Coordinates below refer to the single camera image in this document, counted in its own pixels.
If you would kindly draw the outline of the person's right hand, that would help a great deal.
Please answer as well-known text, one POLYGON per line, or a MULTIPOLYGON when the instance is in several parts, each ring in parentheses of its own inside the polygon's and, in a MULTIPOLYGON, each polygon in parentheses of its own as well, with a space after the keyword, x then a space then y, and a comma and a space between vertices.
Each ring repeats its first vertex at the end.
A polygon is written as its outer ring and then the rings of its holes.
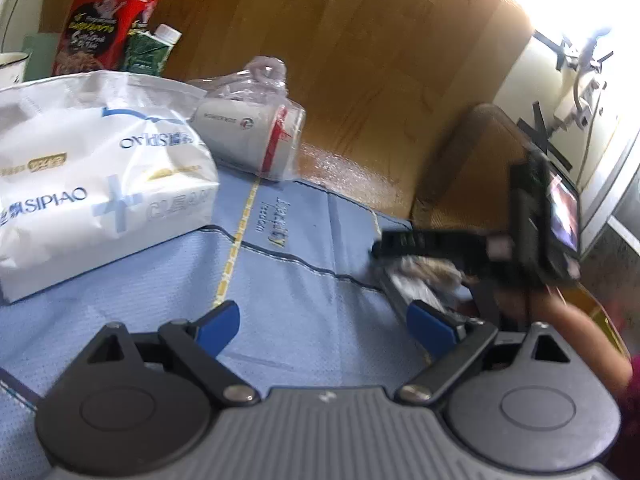
POLYGON ((498 289, 495 298, 501 312, 515 321, 551 325, 614 398, 625 393, 634 374, 630 359, 620 354, 597 324, 578 307, 568 304, 557 289, 498 289))

